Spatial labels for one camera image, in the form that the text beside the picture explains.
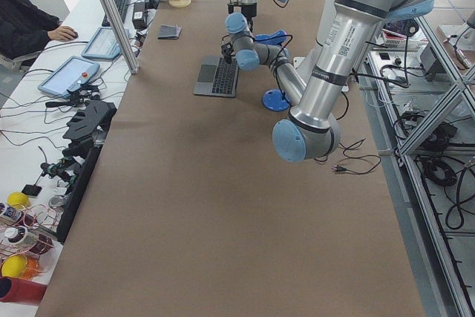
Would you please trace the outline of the person's hand on mouse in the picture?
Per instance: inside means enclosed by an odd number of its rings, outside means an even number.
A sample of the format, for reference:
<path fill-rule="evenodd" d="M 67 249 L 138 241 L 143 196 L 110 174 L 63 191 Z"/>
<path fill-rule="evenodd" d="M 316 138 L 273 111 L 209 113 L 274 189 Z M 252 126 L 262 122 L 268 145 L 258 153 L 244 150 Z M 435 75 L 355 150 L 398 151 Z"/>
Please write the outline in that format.
<path fill-rule="evenodd" d="M 58 26 L 54 30 L 50 30 L 47 32 L 48 38 L 50 40 L 60 41 L 60 42 L 67 42 L 65 34 L 67 32 L 76 32 L 72 27 L 69 26 Z"/>

